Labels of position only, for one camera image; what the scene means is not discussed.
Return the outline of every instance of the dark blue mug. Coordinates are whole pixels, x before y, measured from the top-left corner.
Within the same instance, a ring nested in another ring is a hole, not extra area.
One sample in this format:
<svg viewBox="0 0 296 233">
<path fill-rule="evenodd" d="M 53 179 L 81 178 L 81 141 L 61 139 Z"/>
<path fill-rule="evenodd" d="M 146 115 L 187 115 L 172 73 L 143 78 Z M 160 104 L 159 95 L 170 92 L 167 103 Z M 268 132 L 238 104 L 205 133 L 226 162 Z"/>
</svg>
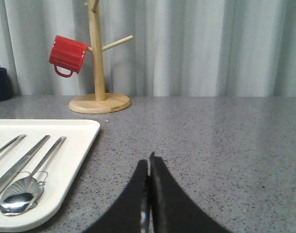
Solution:
<svg viewBox="0 0 296 233">
<path fill-rule="evenodd" d="M 0 101 L 8 100 L 14 95 L 13 86 L 6 68 L 0 67 Z"/>
</svg>

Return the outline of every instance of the mug handle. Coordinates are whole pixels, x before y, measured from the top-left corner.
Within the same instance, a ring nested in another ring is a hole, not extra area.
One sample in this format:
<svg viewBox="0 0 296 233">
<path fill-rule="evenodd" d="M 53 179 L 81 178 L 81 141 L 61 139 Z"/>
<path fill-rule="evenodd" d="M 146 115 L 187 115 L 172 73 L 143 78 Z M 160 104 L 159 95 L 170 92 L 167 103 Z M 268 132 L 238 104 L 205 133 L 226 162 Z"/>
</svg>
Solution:
<svg viewBox="0 0 296 233">
<path fill-rule="evenodd" d="M 69 77 L 71 77 L 71 76 L 72 76 L 72 73 L 73 73 L 73 71 L 70 70 L 70 71 L 71 71 L 70 74 L 63 74 L 63 73 L 59 72 L 59 70 L 57 69 L 57 66 L 56 66 L 56 65 L 54 65 L 54 69 L 55 69 L 55 72 L 56 72 L 59 76 L 64 77 L 64 78 L 69 78 Z"/>
</svg>

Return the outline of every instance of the metal chopstick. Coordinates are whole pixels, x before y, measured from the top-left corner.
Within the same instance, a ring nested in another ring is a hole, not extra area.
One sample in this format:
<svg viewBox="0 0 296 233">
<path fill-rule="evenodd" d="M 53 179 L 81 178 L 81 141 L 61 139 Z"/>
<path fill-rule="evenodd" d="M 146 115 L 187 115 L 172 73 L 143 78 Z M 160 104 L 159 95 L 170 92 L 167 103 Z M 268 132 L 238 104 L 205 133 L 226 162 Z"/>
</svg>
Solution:
<svg viewBox="0 0 296 233">
<path fill-rule="evenodd" d="M 25 134 L 21 134 L 21 135 L 18 135 L 17 137 L 14 137 L 11 141 L 9 141 L 8 143 L 6 143 L 4 146 L 0 148 L 0 153 L 15 141 L 19 142 L 20 140 L 22 140 L 25 136 L 26 136 Z"/>
</svg>

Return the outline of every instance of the red mug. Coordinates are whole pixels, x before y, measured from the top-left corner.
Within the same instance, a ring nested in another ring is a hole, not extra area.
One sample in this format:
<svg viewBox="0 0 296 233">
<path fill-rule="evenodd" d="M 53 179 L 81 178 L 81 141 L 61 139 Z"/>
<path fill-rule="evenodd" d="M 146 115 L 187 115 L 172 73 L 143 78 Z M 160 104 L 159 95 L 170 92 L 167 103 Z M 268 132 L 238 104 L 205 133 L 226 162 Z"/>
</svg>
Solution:
<svg viewBox="0 0 296 233">
<path fill-rule="evenodd" d="M 86 49 L 87 44 L 58 35 L 52 45 L 50 63 L 58 75 L 69 78 L 73 72 L 80 72 Z M 61 73 L 57 67 L 70 70 L 70 74 Z"/>
</svg>

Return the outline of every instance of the white curtain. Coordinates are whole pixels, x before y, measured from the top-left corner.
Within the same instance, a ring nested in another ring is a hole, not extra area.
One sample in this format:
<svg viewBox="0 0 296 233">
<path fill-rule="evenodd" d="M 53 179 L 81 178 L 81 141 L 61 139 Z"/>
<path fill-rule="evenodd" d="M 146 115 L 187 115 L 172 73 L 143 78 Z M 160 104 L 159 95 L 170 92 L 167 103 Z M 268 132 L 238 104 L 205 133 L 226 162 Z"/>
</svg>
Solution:
<svg viewBox="0 0 296 233">
<path fill-rule="evenodd" d="M 107 92 L 296 96 L 296 0 L 100 0 Z M 16 94 L 94 92 L 91 54 L 71 78 L 48 58 L 56 35 L 89 44 L 83 0 L 0 0 L 0 66 Z"/>
</svg>

